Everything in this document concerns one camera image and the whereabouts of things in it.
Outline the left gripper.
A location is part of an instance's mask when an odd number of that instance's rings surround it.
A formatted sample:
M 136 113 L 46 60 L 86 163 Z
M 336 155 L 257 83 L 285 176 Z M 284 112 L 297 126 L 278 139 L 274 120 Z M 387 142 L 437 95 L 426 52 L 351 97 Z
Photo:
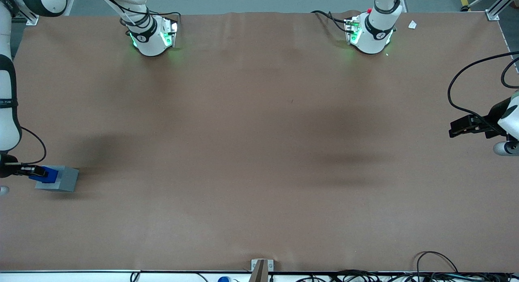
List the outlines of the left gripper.
M 519 139 L 519 92 L 514 92 L 511 97 L 493 105 L 486 119 L 491 124 L 498 125 L 506 134 Z M 470 133 L 492 134 L 493 129 L 474 114 L 466 114 L 450 123 L 450 138 Z

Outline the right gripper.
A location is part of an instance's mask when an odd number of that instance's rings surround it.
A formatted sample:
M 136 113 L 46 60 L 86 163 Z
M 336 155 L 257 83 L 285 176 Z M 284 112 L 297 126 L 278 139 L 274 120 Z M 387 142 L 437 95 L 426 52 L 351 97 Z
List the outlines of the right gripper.
M 0 154 L 0 178 L 6 178 L 12 175 L 24 175 L 27 177 L 47 177 L 48 172 L 35 164 L 25 164 L 18 161 L 13 155 Z

